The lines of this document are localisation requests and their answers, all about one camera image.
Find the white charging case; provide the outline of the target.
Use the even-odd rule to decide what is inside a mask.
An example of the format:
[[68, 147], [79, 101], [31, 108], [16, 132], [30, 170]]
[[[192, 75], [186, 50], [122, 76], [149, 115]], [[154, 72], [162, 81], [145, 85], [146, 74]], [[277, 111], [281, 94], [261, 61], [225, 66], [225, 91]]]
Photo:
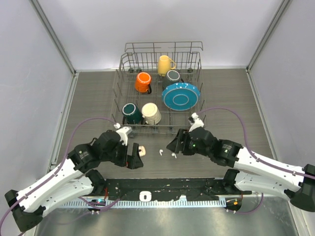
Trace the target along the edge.
[[150, 202], [152, 199], [152, 194], [150, 191], [141, 191], [139, 193], [139, 201], [141, 202]]

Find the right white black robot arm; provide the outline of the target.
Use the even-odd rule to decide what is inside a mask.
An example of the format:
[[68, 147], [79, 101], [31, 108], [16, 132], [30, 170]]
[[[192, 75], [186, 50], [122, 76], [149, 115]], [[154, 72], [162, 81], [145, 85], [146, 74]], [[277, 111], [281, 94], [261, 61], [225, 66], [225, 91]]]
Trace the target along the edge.
[[281, 197], [295, 207], [315, 210], [315, 167], [289, 165], [254, 153], [231, 140], [217, 139], [210, 131], [179, 129], [166, 148], [183, 155], [200, 154], [227, 166], [222, 188], [227, 194], [254, 191]]

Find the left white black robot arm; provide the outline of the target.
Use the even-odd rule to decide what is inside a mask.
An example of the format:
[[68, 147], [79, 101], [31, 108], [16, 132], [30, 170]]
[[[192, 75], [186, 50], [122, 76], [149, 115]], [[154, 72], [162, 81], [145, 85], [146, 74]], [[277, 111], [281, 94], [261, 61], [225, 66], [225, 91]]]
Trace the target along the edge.
[[73, 198], [92, 194], [100, 196], [107, 187], [106, 180], [96, 170], [102, 162], [119, 167], [143, 167], [139, 144], [134, 143], [132, 154], [127, 153], [130, 126], [108, 130], [91, 142], [77, 145], [60, 163], [40, 180], [24, 190], [10, 190], [5, 199], [21, 232], [36, 225], [55, 208]]

